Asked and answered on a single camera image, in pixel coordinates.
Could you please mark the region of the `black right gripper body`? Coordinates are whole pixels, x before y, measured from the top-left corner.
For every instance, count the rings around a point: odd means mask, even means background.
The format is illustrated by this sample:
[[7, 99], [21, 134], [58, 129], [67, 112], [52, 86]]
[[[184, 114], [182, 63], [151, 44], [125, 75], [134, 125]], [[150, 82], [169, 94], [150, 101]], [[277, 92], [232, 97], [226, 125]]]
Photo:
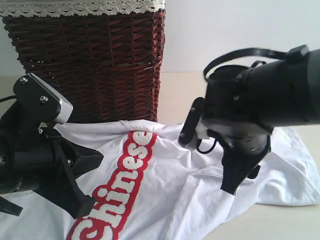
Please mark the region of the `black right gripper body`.
[[223, 147], [222, 165], [240, 165], [254, 169], [270, 152], [272, 127], [262, 123], [207, 121]]

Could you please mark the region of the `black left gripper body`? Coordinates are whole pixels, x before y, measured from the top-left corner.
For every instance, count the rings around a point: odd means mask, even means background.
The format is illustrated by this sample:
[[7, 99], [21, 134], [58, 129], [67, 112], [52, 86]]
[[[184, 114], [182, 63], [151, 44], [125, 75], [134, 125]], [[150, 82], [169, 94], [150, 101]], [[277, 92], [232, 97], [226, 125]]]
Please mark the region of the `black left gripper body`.
[[75, 144], [43, 128], [20, 103], [0, 118], [0, 193], [34, 191], [48, 200], [75, 196]]

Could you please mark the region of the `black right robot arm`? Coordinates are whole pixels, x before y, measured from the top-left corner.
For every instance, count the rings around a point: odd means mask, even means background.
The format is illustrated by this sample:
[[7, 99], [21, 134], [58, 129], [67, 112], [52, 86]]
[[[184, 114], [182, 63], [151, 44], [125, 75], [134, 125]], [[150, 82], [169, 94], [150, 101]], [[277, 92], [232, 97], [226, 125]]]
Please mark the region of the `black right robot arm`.
[[221, 189], [235, 194], [255, 177], [276, 127], [320, 122], [320, 52], [244, 48], [212, 60], [202, 124], [223, 148]]

